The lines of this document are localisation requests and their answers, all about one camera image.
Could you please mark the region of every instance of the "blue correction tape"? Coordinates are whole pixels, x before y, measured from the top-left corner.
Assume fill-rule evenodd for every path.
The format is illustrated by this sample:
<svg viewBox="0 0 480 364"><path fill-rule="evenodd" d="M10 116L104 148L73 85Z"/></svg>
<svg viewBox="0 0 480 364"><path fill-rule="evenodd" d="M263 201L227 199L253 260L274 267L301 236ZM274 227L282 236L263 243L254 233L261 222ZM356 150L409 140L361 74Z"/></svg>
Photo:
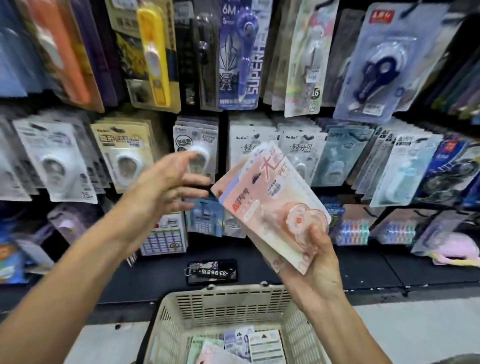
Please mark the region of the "blue correction tape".
<svg viewBox="0 0 480 364"><path fill-rule="evenodd" d="M250 8L241 8L237 13L237 32L241 41L241 59L239 71L239 102L247 94L247 78L250 69L250 54L257 38L258 18Z"/></svg>
<svg viewBox="0 0 480 364"><path fill-rule="evenodd" d="M398 42L387 42L379 45L375 54L363 66L363 80L353 93L356 103L350 105L350 110L358 109L380 91L384 86L395 80L407 64L407 52Z"/></svg>

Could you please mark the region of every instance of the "pink correction tape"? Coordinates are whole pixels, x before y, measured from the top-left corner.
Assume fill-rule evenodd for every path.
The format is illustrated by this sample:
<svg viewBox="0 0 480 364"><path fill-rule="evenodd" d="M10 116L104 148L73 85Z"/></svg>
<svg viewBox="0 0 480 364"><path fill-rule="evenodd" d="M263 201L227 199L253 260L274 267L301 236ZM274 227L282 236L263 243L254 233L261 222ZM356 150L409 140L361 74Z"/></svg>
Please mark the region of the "pink correction tape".
<svg viewBox="0 0 480 364"><path fill-rule="evenodd" d="M290 239L287 241L292 248L308 255L314 255L318 249L310 239L308 227L315 223L322 231L328 231L325 214L299 202L287 202L281 206L269 204L263 209L263 217L288 235Z"/></svg>

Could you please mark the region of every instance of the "person's right hand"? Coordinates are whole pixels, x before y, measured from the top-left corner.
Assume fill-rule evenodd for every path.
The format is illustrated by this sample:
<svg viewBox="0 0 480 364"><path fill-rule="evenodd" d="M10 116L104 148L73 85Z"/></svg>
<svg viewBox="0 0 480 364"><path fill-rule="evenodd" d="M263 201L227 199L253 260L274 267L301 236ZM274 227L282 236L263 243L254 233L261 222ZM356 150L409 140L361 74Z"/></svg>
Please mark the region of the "person's right hand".
<svg viewBox="0 0 480 364"><path fill-rule="evenodd" d="M318 252L305 275L287 263L279 276L290 295L303 312L345 299L338 258L332 241L317 225L310 226L310 235Z"/></svg>

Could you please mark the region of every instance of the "pink correction tape package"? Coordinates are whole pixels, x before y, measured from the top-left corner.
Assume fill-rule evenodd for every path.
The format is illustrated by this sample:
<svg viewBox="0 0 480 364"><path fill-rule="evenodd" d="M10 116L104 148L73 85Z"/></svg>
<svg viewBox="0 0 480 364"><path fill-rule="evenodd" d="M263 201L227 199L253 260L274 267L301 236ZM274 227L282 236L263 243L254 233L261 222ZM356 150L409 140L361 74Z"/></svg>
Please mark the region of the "pink correction tape package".
<svg viewBox="0 0 480 364"><path fill-rule="evenodd" d="M250 238L253 232L254 238L305 274L317 252L308 227L316 223L328 232L330 215L273 142L260 144L242 163L212 192L246 226Z"/></svg>

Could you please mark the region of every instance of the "gray floor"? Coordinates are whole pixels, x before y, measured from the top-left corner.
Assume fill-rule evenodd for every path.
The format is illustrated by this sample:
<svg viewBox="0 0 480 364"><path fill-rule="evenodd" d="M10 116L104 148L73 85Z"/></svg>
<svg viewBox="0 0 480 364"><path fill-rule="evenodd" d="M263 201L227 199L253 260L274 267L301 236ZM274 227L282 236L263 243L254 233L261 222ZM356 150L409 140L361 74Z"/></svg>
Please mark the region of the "gray floor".
<svg viewBox="0 0 480 364"><path fill-rule="evenodd" d="M480 298L383 303L357 312L394 364L427 364L480 353ZM147 322L86 326L66 364L130 364Z"/></svg>

